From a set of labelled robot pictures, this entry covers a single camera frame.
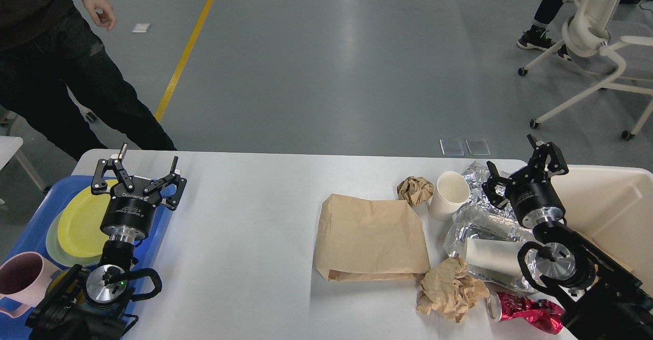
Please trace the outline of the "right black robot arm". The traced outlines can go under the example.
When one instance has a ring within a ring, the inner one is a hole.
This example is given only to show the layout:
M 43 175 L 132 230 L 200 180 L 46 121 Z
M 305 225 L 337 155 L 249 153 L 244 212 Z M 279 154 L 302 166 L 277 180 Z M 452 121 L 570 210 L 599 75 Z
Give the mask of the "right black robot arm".
M 487 162 L 482 190 L 495 208 L 510 205 L 534 241 L 517 259 L 530 286 L 563 307 L 562 324 L 578 339 L 651 339 L 651 296 L 641 280 L 569 228 L 552 178 L 569 173 L 561 149 L 527 136 L 533 153 L 525 167 L 502 177 Z

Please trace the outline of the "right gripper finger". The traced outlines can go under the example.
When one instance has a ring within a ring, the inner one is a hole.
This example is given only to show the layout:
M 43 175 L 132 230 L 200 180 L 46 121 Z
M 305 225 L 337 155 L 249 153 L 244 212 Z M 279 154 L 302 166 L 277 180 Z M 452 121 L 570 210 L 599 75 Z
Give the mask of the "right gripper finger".
M 527 139 L 533 149 L 525 167 L 528 182 L 549 182 L 552 177 L 569 173 L 562 150 L 555 143 L 538 140 L 532 134 L 528 134 Z
M 510 177 L 502 177 L 492 161 L 487 161 L 487 168 L 489 176 L 487 181 L 483 182 L 481 188 L 492 206 L 499 210 L 504 210 L 509 200 L 506 198 L 505 193 L 501 194 L 497 191 L 497 187 L 513 186 L 513 180 Z

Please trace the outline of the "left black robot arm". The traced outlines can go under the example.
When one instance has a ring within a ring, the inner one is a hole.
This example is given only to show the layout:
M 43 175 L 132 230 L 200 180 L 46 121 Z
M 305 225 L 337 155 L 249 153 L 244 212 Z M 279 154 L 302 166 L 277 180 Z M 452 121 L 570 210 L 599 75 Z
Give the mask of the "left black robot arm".
M 158 207 L 175 211 L 187 180 L 174 157 L 166 176 L 145 179 L 123 167 L 128 145 L 100 159 L 90 184 L 94 196 L 110 197 L 100 230 L 108 239 L 98 265 L 75 264 L 55 279 L 26 319 L 30 339 L 120 339 L 139 317 L 127 313 L 135 301 L 154 298 L 163 288 L 152 268 L 135 267 L 135 250 L 149 238 Z

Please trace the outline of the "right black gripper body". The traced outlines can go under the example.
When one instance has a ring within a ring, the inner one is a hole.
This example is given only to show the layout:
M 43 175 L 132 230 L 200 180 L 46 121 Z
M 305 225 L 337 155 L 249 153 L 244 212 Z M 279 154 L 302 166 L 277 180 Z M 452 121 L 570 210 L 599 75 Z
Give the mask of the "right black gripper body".
M 564 205 L 550 180 L 511 182 L 508 186 L 508 200 L 523 228 L 534 228 L 543 222 L 565 219 Z

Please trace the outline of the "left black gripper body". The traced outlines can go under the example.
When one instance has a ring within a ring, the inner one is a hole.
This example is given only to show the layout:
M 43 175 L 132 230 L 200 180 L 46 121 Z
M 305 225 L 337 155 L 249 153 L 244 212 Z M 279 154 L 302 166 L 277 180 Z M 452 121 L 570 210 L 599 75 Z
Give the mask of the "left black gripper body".
M 129 241 L 149 237 L 157 206 L 161 204 L 161 193 L 149 196 L 120 192 L 111 196 L 100 230 L 105 235 L 127 235 Z

